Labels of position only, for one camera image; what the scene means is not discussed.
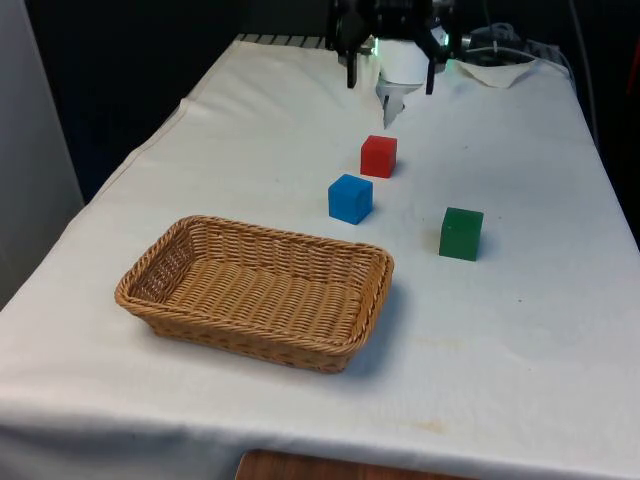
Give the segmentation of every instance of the black cable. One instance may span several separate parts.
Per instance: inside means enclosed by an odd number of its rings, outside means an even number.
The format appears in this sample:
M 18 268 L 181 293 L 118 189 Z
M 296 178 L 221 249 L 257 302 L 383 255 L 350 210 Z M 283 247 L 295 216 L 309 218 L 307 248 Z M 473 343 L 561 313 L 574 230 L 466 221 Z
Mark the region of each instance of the black cable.
M 571 11 L 571 19 L 573 20 L 573 26 L 576 29 L 576 36 L 578 37 L 578 46 L 580 47 L 580 55 L 582 56 L 582 65 L 584 66 L 584 74 L 587 80 L 587 93 L 589 96 L 589 113 L 591 114 L 591 135 L 593 136 L 593 143 L 596 149 L 600 151 L 600 138 L 598 134 L 598 121 L 596 116 L 596 100 L 593 91 L 593 81 L 591 78 L 591 67 L 589 66 L 589 57 L 587 55 L 587 47 L 584 43 L 584 36 L 582 35 L 582 27 L 580 25 L 580 19 L 578 18 L 578 11 L 574 0 L 569 0 L 569 10 Z
M 489 34 L 491 35 L 491 41 L 493 41 L 493 52 L 498 55 L 497 47 L 498 47 L 498 39 L 496 38 L 496 34 L 493 31 L 493 23 L 491 22 L 491 15 L 489 14 L 489 0 L 482 0 L 482 8 L 484 10 L 484 18 L 487 22 L 487 27 L 489 27 Z

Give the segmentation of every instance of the stain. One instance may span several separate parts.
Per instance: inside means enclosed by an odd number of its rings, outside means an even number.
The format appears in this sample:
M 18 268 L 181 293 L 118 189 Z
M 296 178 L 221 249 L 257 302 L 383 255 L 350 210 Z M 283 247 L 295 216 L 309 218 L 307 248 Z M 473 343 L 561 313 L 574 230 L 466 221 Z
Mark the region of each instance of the stain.
M 446 429 L 444 423 L 440 420 L 431 420 L 429 422 L 414 422 L 412 427 L 419 428 L 420 430 L 427 430 L 428 432 L 435 433 L 436 435 L 444 435 Z
M 460 350 L 462 348 L 462 342 L 452 338 L 416 338 L 418 343 L 434 348 L 446 348 L 449 350 Z

